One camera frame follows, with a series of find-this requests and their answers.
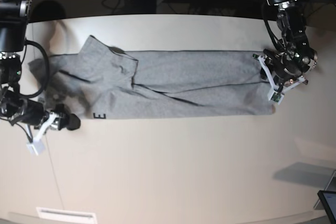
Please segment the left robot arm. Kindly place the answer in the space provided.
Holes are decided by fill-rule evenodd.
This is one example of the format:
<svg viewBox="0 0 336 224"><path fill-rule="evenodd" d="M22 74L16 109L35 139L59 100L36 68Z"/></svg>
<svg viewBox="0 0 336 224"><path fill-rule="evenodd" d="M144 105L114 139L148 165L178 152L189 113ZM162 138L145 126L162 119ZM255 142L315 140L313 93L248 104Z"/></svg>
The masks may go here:
<svg viewBox="0 0 336 224"><path fill-rule="evenodd" d="M267 32L276 51L264 50L265 65L270 71L272 81L281 91L286 83L296 82L304 73L317 64L317 52L310 47L305 33L306 21L297 4L298 0L265 0L261 14ZM278 39L270 28L266 17L266 9L270 6L278 8L277 26L281 31Z"/></svg>

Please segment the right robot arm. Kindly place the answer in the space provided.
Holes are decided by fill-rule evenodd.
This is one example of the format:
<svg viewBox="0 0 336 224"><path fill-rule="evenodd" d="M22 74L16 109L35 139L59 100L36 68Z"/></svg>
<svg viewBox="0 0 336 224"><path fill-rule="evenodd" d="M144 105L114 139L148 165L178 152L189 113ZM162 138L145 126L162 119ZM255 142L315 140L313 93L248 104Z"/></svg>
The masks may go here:
<svg viewBox="0 0 336 224"><path fill-rule="evenodd" d="M33 100L47 89L50 65L44 48L26 39L31 1L1 0L1 117L12 125L24 123L41 129L47 120L51 120L51 126L57 130L77 130L81 126L80 119L68 112L63 104L47 111L42 103ZM36 47L41 52L45 67L39 90L29 95L22 94L19 85L23 64L19 52L27 46Z"/></svg>

